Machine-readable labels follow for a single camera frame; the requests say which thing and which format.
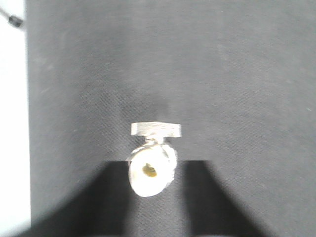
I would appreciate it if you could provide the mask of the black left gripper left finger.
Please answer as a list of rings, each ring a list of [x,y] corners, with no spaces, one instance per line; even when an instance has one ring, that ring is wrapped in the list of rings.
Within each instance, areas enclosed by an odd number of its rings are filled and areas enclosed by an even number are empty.
[[[82,191],[22,236],[122,237],[130,200],[128,163],[108,162]]]

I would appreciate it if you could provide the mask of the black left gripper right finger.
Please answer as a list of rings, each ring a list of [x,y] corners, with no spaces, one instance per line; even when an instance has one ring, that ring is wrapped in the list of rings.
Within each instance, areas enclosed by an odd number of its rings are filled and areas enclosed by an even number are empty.
[[[183,196],[193,237],[265,237],[201,160],[183,165]]]

